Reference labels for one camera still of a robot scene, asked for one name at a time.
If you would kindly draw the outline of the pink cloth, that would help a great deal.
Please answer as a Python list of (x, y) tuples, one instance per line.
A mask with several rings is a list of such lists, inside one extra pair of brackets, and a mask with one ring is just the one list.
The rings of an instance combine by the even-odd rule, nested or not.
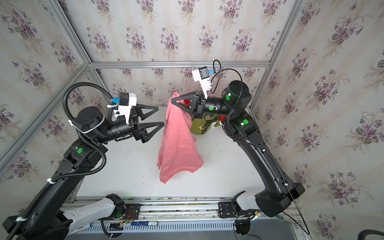
[(191, 116), (169, 100), (157, 163), (159, 178), (164, 184), (174, 175), (183, 171), (194, 173), (204, 164), (196, 138), (190, 132), (191, 126)]

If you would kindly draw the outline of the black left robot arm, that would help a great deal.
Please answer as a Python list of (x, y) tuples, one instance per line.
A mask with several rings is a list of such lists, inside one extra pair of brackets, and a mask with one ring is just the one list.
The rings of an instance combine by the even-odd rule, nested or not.
[(165, 125), (163, 122), (146, 122), (146, 118), (157, 111), (158, 107), (134, 106), (129, 114), (120, 115), (118, 121), (111, 124), (97, 107), (81, 110), (70, 120), (78, 132), (78, 139), (64, 153), (56, 172), (26, 209), (4, 221), (7, 238), (63, 240), (93, 221), (108, 217), (120, 219), (125, 212), (125, 202), (116, 194), (75, 210), (62, 211), (61, 207), (86, 176), (96, 174), (106, 166), (108, 142), (129, 138), (148, 142)]

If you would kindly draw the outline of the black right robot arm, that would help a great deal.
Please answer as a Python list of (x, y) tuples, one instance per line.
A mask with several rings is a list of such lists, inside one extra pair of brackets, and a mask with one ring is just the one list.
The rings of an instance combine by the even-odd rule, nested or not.
[(244, 82), (232, 81), (221, 98), (205, 98), (202, 92), (196, 91), (173, 97), (171, 103), (194, 118), (202, 119), (204, 115), (224, 117), (222, 128), (225, 134), (246, 153), (265, 186), (263, 191), (251, 197), (250, 207), (241, 204), (240, 195), (235, 197), (234, 207), (237, 211), (261, 210), (268, 217), (274, 217), (299, 198), (305, 188), (287, 176), (272, 156), (258, 124), (246, 111), (251, 99)]

